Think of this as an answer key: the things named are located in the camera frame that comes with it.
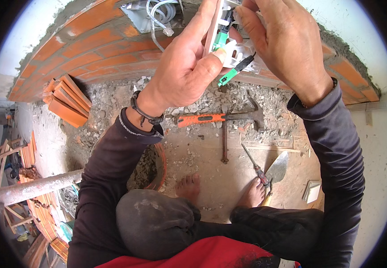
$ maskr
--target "sleeve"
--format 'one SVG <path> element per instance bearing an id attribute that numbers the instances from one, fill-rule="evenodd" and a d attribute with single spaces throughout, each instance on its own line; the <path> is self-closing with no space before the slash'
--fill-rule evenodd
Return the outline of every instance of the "sleeve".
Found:
<path id="1" fill-rule="evenodd" d="M 125 111 L 97 143 L 82 174 L 68 267 L 95 267 L 131 255 L 116 226 L 116 205 L 147 145 L 159 142 L 163 130 L 158 125 L 141 131 Z"/>
<path id="2" fill-rule="evenodd" d="M 287 108 L 303 119 L 321 169 L 325 212 L 313 253 L 302 267 L 349 267 L 357 236 L 365 180 L 360 139 L 335 88 L 318 104 L 303 107 L 294 95 Z"/>

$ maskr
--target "trowel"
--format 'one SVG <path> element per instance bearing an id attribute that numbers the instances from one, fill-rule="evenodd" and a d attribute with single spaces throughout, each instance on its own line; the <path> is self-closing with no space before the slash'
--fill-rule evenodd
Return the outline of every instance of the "trowel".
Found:
<path id="1" fill-rule="evenodd" d="M 273 194 L 272 185 L 284 179 L 284 176 L 286 175 L 286 170 L 287 170 L 287 163 L 288 163 L 288 152 L 284 151 L 275 159 L 275 161 L 271 164 L 269 169 L 266 171 L 265 176 L 270 182 L 269 192 L 266 195 L 265 199 L 263 200 L 261 206 L 269 206 L 269 204 L 271 203 L 271 196 Z"/>

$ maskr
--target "hammer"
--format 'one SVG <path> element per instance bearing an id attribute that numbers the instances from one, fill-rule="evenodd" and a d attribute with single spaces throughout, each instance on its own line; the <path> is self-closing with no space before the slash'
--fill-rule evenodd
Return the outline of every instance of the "hammer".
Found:
<path id="1" fill-rule="evenodd" d="M 177 120 L 178 127 L 190 126 L 193 124 L 203 124 L 219 121 L 228 120 L 241 120 L 241 119 L 252 119 L 255 121 L 255 128 L 259 133 L 265 132 L 263 122 L 263 109 L 260 105 L 252 98 L 249 98 L 254 106 L 254 111 L 247 113 L 238 114 L 207 114 L 207 115 L 191 115 L 191 116 L 180 116 Z"/>

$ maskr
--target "black pants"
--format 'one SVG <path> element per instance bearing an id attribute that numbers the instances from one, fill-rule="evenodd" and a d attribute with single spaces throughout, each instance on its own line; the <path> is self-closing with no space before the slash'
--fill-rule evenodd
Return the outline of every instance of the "black pants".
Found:
<path id="1" fill-rule="evenodd" d="M 187 199 L 154 190 L 131 190 L 116 207 L 126 247 L 134 256 L 147 260 L 170 258 L 200 239 L 221 235 L 301 262 L 318 239 L 323 212 L 236 207 L 230 215 L 232 224 L 200 220 L 199 209 Z"/>

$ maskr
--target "person's left hand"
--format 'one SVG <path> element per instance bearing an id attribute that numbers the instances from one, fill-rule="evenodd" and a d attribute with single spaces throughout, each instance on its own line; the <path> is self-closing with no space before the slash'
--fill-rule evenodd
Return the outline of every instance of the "person's left hand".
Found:
<path id="1" fill-rule="evenodd" d="M 223 67 L 223 49 L 202 57 L 217 0 L 204 0 L 190 23 L 162 54 L 152 80 L 138 98 L 139 108 L 160 116 L 169 107 L 183 107 L 201 97 Z"/>

